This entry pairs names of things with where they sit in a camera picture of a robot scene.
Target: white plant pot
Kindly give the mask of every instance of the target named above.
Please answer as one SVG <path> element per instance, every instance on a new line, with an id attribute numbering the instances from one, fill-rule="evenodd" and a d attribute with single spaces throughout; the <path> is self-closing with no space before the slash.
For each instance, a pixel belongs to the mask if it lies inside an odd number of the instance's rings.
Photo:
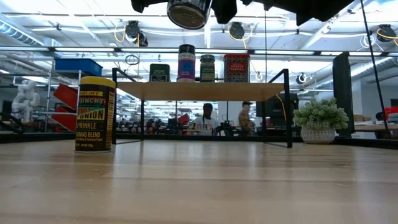
<path id="1" fill-rule="evenodd" d="M 301 137 L 308 144 L 329 144 L 335 140 L 335 129 L 301 129 Z"/>

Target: potted plant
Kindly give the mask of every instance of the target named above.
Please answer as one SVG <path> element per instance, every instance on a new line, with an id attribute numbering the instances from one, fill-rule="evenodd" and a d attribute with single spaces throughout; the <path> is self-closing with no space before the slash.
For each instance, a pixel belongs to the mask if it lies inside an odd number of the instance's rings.
<path id="1" fill-rule="evenodd" d="M 301 126 L 301 137 L 309 144 L 329 144 L 335 140 L 335 130 L 347 128 L 348 117 L 337 108 L 336 99 L 311 99 L 304 107 L 294 110 L 294 123 Z"/>

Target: white shirt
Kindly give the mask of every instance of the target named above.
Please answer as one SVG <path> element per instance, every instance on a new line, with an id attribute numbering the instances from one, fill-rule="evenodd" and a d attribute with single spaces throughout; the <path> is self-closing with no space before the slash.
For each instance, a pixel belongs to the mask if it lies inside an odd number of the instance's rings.
<path id="1" fill-rule="evenodd" d="M 198 134 L 211 136 L 212 129 L 215 129 L 218 126 L 218 122 L 213 118 L 203 119 L 203 117 L 200 116 L 194 121 L 197 124 L 197 129 L 203 129 L 203 120 L 205 121 L 205 124 L 207 124 L 207 130 L 201 130 Z"/>

